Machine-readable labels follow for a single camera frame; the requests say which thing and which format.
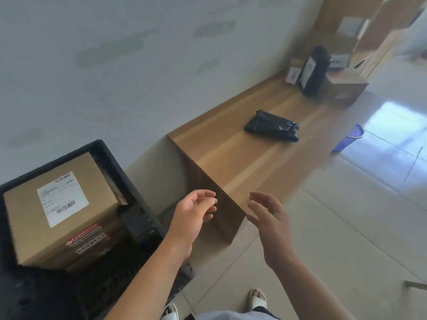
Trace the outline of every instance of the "left hand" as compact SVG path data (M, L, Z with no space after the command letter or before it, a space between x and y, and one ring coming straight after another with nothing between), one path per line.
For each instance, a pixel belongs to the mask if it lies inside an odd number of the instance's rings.
M216 202L215 192L195 190L177 204L165 241L181 250L184 259L190 256L203 222L212 219Z

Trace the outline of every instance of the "hand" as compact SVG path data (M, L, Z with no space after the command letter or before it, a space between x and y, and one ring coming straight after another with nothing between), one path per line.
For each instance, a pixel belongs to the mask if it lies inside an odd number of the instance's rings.
M258 218L249 214L246 217L258 228L266 263L275 270L275 261L279 255L295 254L289 216L280 202L270 194L251 192L249 200L248 207Z
M212 219L216 211L215 192L195 190L182 199L175 208L172 222L164 241L178 248L184 260L190 256L193 242L203 222Z

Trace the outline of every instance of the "foot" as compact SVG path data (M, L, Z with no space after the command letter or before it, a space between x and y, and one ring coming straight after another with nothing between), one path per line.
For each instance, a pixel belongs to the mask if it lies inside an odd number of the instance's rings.
M267 300L263 292L257 288L252 289L249 292L248 303L246 306L246 312L250 312L257 306L263 306L267 308Z
M178 309L176 308L175 304L169 304L164 308L160 320L179 320Z

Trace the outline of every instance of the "black bag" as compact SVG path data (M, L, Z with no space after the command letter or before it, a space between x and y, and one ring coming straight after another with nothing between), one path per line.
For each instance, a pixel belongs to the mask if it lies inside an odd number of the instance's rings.
M280 118L262 110L258 110L255 116L243 129L251 133L261 134L276 139L290 142L299 141L296 135L296 131L299 130L299 125L296 122Z

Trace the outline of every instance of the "blue plastic basket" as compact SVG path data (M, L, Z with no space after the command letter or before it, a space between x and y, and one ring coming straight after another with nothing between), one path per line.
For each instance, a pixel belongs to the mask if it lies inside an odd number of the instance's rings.
M340 152L344 150L347 146L352 144L356 139L360 139L365 134L365 130L362 128L360 124L356 124L350 132L345 136L341 142L336 145L336 147L332 150L333 153Z

